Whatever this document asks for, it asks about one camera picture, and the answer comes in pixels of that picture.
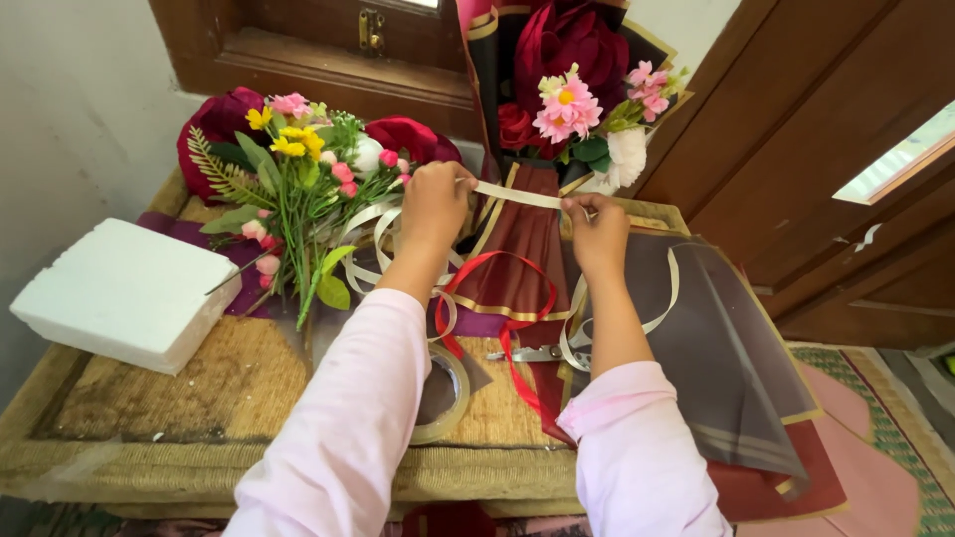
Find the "rug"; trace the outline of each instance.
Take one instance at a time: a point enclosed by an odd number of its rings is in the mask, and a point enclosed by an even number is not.
[[[924,418],[900,396],[874,350],[795,347],[793,355],[846,386],[869,405],[866,441],[916,479],[921,519],[916,535],[955,535],[955,473]]]

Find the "window latch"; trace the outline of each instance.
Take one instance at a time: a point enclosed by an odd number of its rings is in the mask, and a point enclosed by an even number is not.
[[[366,57],[379,57],[385,52],[385,15],[362,8],[358,13],[358,45]]]

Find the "tape roll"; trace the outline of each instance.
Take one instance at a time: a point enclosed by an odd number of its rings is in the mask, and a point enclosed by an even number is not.
[[[451,429],[464,417],[468,401],[471,399],[471,381],[468,380],[468,372],[464,370],[461,361],[447,349],[435,343],[428,344],[428,351],[431,353],[433,365],[443,368],[451,377],[455,385],[455,402],[437,420],[416,425],[412,431],[410,445],[431,443],[450,433]]]

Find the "white flower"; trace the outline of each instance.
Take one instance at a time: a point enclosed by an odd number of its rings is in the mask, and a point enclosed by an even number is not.
[[[378,169],[378,155],[385,148],[365,133],[358,134],[358,145],[355,147],[358,156],[355,157],[354,168],[358,170],[355,177],[367,179],[371,172]]]
[[[606,138],[612,162],[606,173],[594,171],[594,178],[581,186],[579,192],[600,192],[607,196],[630,186],[647,165],[647,135],[643,127],[610,133]]]

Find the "person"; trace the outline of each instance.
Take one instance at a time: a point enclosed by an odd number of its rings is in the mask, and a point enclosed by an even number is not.
[[[225,537],[380,533],[431,371],[425,310],[477,184],[454,162],[414,173],[401,248],[239,482]],[[594,320],[591,382],[558,424],[579,444],[577,492],[594,535],[732,535],[626,290],[626,214],[599,194],[562,203]]]

